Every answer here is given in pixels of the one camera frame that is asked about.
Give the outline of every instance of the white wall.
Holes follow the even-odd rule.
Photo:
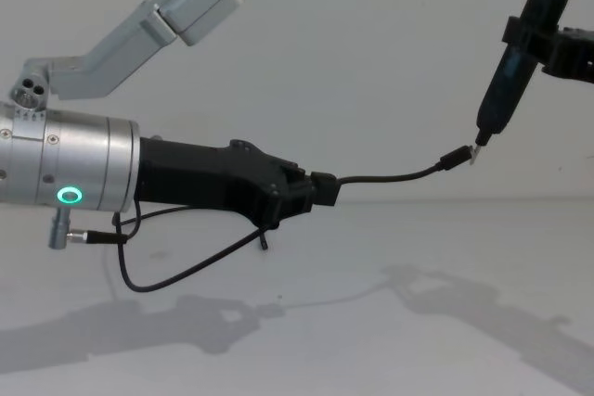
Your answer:
[[[81,54],[141,0],[0,0],[0,84],[24,59]],[[337,174],[410,172],[469,144],[525,0],[248,0],[198,48],[177,43],[104,100],[54,107],[126,116],[144,135],[245,138]],[[564,25],[591,28],[592,0]],[[474,169],[356,199],[593,196],[592,87],[538,74]]]
[[[590,395],[592,206],[345,205],[145,296],[112,249],[51,252],[41,225],[14,236],[36,211],[3,212],[0,394]],[[132,273],[163,278],[247,230],[155,221]]]

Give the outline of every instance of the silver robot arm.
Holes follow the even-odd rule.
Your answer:
[[[64,249],[72,208],[125,211],[136,190],[140,135],[133,121],[47,109],[104,97],[178,36],[189,46],[243,0],[150,0],[81,57],[33,58],[0,103],[0,201],[58,209],[50,248]]]

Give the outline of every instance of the green led ring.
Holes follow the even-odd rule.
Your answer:
[[[58,200],[64,204],[77,204],[83,201],[83,191],[78,187],[69,185],[58,191]]]

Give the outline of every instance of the white table surface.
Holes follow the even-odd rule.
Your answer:
[[[594,394],[593,208],[342,205],[145,296],[112,249],[51,252],[44,224],[18,229],[46,212],[2,209],[0,394]],[[146,224],[132,274],[247,230],[218,213]]]

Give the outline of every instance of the black wire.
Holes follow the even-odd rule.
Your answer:
[[[131,239],[132,236],[135,236],[137,234],[138,229],[140,228],[140,223],[143,220],[147,220],[148,218],[156,217],[158,215],[164,215],[167,213],[173,213],[173,212],[179,212],[179,211],[189,211],[190,209],[195,209],[195,208],[185,206],[185,207],[181,207],[181,208],[166,209],[163,211],[156,211],[156,212],[148,213],[146,215],[142,215],[141,211],[140,211],[140,203],[138,202],[138,200],[135,200],[135,209],[136,209],[135,219],[128,220],[128,221],[124,222],[125,224],[135,223],[135,228],[130,233],[130,236],[128,236],[128,239]],[[121,215],[119,212],[116,212],[113,214],[113,222],[115,224],[116,233],[118,235],[121,235],[123,223],[121,221]],[[245,236],[237,243],[234,243],[233,245],[229,246],[228,248],[223,249],[220,252],[214,254],[212,257],[209,257],[205,261],[200,262],[200,263],[196,264],[195,266],[192,266],[191,268],[186,269],[186,271],[183,271],[183,272],[181,272],[177,275],[174,275],[173,277],[170,277],[166,280],[163,280],[159,283],[155,283],[153,285],[148,285],[148,286],[139,286],[139,285],[136,285],[132,281],[132,279],[130,278],[130,274],[128,273],[128,268],[126,266],[126,259],[125,259],[124,249],[123,249],[123,243],[119,243],[118,244],[118,260],[120,262],[120,272],[122,273],[123,282],[132,291],[138,292],[138,293],[149,293],[149,292],[158,291],[165,287],[169,287],[175,283],[178,283],[178,282],[190,277],[191,275],[194,275],[194,274],[202,271],[204,268],[207,268],[207,267],[211,266],[212,264],[223,260],[225,257],[232,254],[236,250],[243,248],[244,246],[253,242],[256,238],[265,234],[270,228],[271,228],[270,226],[260,228],[257,231],[252,232],[248,236]]]
[[[338,180],[340,185],[353,185],[353,184],[373,184],[373,183],[403,183],[405,181],[419,180],[431,174],[442,171],[439,164],[435,164],[429,169],[424,171],[409,173],[407,175],[397,176],[349,176],[346,178],[340,178]]]

